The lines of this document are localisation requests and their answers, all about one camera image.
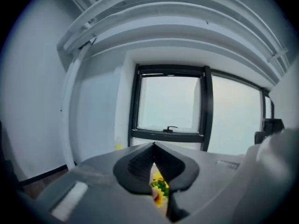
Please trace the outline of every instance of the floor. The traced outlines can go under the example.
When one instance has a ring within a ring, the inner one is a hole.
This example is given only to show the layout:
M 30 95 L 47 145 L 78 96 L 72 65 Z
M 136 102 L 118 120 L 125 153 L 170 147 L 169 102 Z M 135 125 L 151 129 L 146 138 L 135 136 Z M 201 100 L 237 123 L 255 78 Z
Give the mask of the floor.
M 64 169 L 60 172 L 57 172 L 51 176 L 33 182 L 29 185 L 23 186 L 24 192 L 33 199 L 36 199 L 38 195 L 52 182 L 54 182 L 57 178 L 66 174 L 68 169 Z

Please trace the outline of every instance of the window latch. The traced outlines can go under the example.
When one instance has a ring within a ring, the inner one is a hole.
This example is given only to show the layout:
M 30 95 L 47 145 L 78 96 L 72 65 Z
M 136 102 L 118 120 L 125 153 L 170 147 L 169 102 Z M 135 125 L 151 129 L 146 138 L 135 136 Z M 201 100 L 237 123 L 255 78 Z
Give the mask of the window latch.
M 163 132 L 172 133 L 173 130 L 169 129 L 170 127 L 177 128 L 176 126 L 167 126 L 167 129 L 164 129 Z

